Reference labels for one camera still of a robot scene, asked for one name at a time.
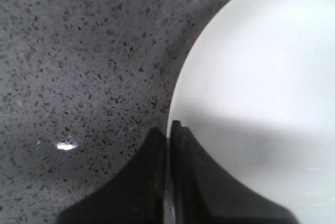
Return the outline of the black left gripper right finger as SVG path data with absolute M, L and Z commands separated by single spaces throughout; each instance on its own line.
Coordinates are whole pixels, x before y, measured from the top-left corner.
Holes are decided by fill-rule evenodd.
M 298 223 L 288 209 L 226 172 L 176 120 L 170 160 L 176 223 Z

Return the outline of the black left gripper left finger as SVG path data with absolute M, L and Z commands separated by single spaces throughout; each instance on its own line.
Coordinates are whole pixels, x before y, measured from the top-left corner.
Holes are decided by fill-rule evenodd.
M 149 130 L 143 144 L 102 188 L 63 210 L 57 223 L 163 223 L 166 136 Z

